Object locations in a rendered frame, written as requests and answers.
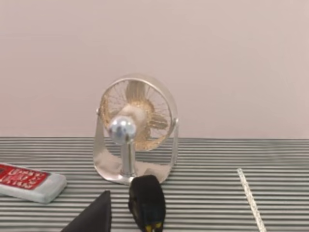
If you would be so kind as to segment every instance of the desk fan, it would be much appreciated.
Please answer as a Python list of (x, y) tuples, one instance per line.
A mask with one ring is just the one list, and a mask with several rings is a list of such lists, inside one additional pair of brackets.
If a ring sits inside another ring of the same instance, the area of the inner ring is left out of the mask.
[[(178, 118), (172, 95), (158, 80), (143, 74), (119, 78), (103, 94), (97, 115), (93, 159), (103, 178), (130, 184), (136, 176), (152, 174), (160, 183), (166, 180), (177, 159)], [(120, 156), (106, 147), (104, 132), (121, 147)], [(169, 164), (135, 159), (136, 151), (149, 153), (169, 137)]]

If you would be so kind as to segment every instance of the fan stand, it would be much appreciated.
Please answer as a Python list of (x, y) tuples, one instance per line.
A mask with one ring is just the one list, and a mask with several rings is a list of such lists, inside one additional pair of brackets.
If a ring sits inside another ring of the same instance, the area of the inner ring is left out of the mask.
[(93, 161), (96, 171), (106, 180), (129, 185), (134, 177), (154, 175), (160, 183), (165, 181), (174, 166), (178, 155), (178, 119), (173, 123), (173, 143), (169, 164), (160, 165), (135, 160), (135, 149), (132, 143), (121, 146), (121, 157), (114, 156), (105, 145), (104, 126), (97, 110), (97, 128), (93, 147)]

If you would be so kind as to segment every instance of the striped surface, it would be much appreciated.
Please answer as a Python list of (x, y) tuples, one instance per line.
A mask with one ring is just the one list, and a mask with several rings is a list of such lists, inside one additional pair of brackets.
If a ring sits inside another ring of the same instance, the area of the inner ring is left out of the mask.
[[(138, 232), (126, 186), (101, 179), (91, 138), (0, 138), (0, 162), (66, 175), (51, 204), (0, 196), (1, 232), (58, 232), (99, 194), (112, 192), (112, 232)], [(143, 161), (167, 162), (169, 143)], [(108, 142), (114, 152), (119, 149)], [(167, 232), (257, 232), (240, 183), (242, 168), (268, 232), (309, 231), (309, 141), (181, 139), (177, 165), (163, 184)]]

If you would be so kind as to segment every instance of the fan frame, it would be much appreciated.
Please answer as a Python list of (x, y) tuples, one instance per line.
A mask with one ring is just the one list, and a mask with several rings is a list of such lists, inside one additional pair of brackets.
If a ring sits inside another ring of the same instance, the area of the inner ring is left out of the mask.
[(135, 161), (135, 169), (136, 173), (127, 176), (122, 175), (121, 167), (122, 161), (120, 157), (113, 155), (105, 144), (105, 136), (104, 136), (104, 124), (103, 124), (103, 114), (101, 113), (100, 107), (97, 109), (97, 127), (96, 127), (96, 134), (94, 139), (94, 146), (93, 146), (93, 162), (96, 171), (106, 180), (127, 184), (129, 185), (130, 182), (136, 176), (142, 176), (146, 174), (153, 174), (157, 177), (160, 183), (165, 181), (177, 161), (178, 155), (178, 130), (179, 130), (179, 119), (177, 113), (177, 107), (175, 100), (168, 89), (157, 79), (147, 76), (140, 73), (133, 73), (129, 75), (125, 75), (116, 79), (114, 82), (110, 84), (110, 86), (106, 89), (105, 92), (109, 91), (115, 84), (119, 82), (123, 82), (126, 80), (136, 80), (142, 81), (145, 84), (150, 85), (156, 91), (158, 91), (161, 96), (166, 101), (169, 113), (170, 113), (170, 128), (167, 132), (165, 139), (159, 144), (163, 144), (168, 138), (172, 135), (172, 148), (171, 148), (171, 158), (169, 164), (160, 165), (160, 164), (153, 164), (148, 162), (141, 162)]

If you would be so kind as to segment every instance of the chrome sphere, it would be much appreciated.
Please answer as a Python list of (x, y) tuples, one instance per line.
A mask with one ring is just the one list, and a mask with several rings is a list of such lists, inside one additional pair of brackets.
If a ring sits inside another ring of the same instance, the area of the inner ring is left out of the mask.
[(136, 125), (132, 118), (127, 116), (116, 116), (108, 128), (110, 138), (117, 144), (123, 145), (134, 140)]

